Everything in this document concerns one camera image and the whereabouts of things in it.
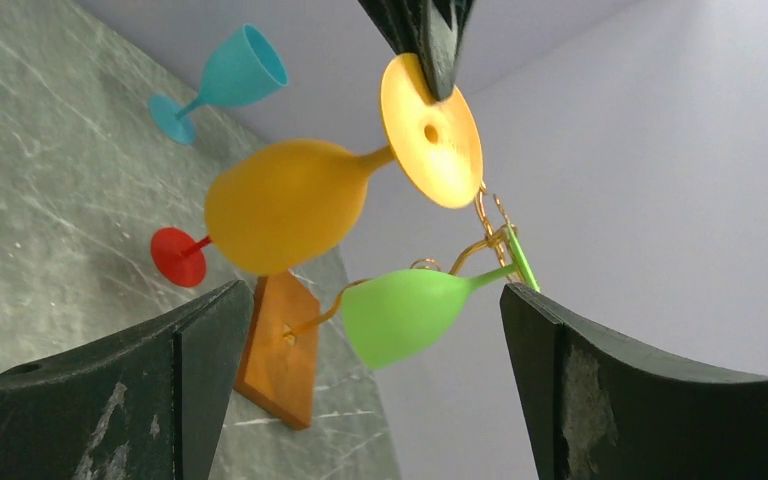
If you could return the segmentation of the red plastic wine glass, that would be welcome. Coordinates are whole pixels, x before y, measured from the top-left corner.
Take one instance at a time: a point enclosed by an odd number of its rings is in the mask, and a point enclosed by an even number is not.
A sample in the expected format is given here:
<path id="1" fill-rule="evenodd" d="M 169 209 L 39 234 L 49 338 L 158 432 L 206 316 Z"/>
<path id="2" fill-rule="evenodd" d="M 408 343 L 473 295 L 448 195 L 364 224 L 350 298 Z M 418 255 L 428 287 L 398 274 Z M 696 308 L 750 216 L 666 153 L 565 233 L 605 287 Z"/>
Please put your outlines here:
<path id="1" fill-rule="evenodd" d="M 157 230 L 150 242 L 150 254 L 158 271 L 171 283 L 185 288 L 198 286 L 207 273 L 203 249 L 212 243 L 209 236 L 194 240 L 175 227 Z"/>

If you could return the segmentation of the blue plastic wine glass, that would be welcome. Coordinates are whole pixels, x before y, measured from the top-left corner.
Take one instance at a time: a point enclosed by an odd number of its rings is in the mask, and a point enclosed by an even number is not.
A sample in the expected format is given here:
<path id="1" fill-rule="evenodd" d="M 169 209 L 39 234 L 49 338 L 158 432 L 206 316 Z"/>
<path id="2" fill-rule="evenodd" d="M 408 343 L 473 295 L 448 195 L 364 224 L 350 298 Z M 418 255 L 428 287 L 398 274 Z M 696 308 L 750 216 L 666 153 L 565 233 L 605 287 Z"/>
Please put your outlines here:
<path id="1" fill-rule="evenodd" d="M 196 130 L 190 113 L 204 106 L 244 107 L 258 102 L 289 83 L 279 53 L 253 24 L 234 31 L 206 61 L 198 92 L 181 106 L 167 95 L 149 98 L 148 109 L 158 129 L 171 140 L 190 145 Z"/>

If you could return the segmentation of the green plastic wine glass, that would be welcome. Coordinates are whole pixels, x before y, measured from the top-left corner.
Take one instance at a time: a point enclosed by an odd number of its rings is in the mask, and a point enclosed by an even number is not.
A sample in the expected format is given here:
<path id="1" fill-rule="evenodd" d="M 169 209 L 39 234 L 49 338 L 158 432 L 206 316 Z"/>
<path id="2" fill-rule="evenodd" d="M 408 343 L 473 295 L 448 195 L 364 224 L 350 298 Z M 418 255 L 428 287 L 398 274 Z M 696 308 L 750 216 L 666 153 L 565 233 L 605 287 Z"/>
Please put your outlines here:
<path id="1" fill-rule="evenodd" d="M 537 290 L 514 229 L 507 225 L 494 236 L 508 247 L 510 265 L 474 277 L 405 269 L 347 288 L 341 298 L 343 324 L 361 361 L 380 369 L 426 349 L 451 328 L 475 291 L 505 276 L 518 273 Z"/>

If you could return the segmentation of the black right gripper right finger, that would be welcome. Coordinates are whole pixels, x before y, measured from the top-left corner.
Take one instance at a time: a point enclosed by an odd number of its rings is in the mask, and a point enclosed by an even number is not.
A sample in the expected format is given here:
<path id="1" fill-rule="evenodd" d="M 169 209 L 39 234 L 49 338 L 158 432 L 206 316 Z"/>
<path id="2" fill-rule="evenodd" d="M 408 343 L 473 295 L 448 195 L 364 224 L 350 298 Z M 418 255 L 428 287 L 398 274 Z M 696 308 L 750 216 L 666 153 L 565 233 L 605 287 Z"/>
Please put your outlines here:
<path id="1" fill-rule="evenodd" d="M 684 358 L 522 284 L 500 298 L 542 479 L 768 479 L 768 376 Z"/>

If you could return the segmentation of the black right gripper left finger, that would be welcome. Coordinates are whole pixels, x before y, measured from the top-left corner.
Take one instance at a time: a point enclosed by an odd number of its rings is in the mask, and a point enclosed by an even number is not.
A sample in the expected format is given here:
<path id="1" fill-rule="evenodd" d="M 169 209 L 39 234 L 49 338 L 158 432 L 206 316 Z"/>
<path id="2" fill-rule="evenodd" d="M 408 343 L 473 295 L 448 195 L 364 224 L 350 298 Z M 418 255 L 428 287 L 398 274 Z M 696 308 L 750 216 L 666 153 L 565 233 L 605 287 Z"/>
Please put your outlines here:
<path id="1" fill-rule="evenodd" d="M 205 479 L 253 295 L 232 281 L 0 374 L 0 479 Z"/>

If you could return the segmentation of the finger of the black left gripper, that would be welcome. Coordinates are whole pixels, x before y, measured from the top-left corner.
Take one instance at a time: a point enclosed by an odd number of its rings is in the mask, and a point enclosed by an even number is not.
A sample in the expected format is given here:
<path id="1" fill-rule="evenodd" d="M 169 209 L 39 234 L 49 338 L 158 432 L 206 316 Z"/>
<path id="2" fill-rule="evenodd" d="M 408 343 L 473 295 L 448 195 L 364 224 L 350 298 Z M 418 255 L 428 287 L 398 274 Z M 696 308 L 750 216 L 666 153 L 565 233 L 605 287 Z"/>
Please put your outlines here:
<path id="1" fill-rule="evenodd" d="M 429 1 L 359 0 L 358 3 L 396 54 L 414 53 L 422 65 L 430 65 L 423 35 Z"/>
<path id="2" fill-rule="evenodd" d="M 453 93 L 464 29 L 473 0 L 429 0 L 423 5 L 423 73 L 433 98 Z"/>

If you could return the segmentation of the orange plastic wine glass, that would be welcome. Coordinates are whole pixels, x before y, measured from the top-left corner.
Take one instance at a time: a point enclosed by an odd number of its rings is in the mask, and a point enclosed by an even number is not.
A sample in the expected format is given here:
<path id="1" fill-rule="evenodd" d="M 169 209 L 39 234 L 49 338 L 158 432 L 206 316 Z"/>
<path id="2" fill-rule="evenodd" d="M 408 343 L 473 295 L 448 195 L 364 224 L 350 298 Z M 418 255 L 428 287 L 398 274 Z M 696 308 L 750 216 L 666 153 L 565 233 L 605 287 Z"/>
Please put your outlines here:
<path id="1" fill-rule="evenodd" d="M 204 204 L 213 245 L 238 268 L 280 273 L 339 244 L 357 222 L 372 175 L 395 162 L 437 205 L 469 204 L 483 179 L 479 131 L 459 89 L 435 101 L 417 55 L 387 65 L 380 82 L 387 145 L 357 154 L 297 138 L 270 144 L 220 174 Z"/>

